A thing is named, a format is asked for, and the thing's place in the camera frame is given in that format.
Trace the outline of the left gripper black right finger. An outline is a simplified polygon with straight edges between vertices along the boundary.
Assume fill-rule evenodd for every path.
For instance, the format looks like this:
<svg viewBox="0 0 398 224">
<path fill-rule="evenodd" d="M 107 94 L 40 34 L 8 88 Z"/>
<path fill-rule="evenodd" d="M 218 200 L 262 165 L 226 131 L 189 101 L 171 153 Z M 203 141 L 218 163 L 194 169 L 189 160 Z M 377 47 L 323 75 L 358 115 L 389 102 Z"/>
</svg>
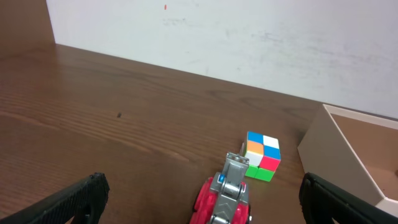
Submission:
<svg viewBox="0 0 398 224">
<path fill-rule="evenodd" d="M 397 224 L 397 217 L 310 172 L 298 197 L 307 224 Z"/>
</svg>

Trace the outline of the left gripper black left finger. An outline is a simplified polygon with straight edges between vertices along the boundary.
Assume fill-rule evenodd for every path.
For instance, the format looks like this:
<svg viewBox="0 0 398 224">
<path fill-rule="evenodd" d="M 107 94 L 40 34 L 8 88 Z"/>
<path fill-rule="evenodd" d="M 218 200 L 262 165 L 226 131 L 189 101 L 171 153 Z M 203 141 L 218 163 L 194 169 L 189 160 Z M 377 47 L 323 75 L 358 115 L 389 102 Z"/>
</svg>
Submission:
<svg viewBox="0 0 398 224">
<path fill-rule="evenodd" d="M 3 224 L 98 223 L 109 197 L 103 173 L 94 173 L 1 219 Z"/>
</svg>

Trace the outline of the colourful two-by-two puzzle cube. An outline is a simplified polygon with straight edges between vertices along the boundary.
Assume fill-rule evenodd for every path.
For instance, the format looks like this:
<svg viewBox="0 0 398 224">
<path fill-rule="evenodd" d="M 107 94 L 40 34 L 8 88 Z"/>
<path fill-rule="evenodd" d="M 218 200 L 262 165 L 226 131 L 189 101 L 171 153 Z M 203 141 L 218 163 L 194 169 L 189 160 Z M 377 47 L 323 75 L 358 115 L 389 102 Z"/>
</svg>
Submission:
<svg viewBox="0 0 398 224">
<path fill-rule="evenodd" d="M 246 176 L 270 182 L 281 162 L 279 140 L 248 131 L 240 155 L 249 159 Z"/>
</svg>

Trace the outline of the red and grey toy truck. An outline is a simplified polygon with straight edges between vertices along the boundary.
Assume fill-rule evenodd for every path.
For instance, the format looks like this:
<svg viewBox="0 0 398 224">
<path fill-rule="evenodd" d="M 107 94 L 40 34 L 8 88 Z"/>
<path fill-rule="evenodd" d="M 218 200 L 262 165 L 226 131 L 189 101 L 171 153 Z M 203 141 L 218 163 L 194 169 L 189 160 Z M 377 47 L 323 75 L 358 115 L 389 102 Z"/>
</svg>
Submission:
<svg viewBox="0 0 398 224">
<path fill-rule="evenodd" d="M 189 224 L 249 223 L 249 187 L 244 181 L 248 168 L 249 159 L 228 152 L 223 170 L 202 185 L 193 204 Z"/>
</svg>

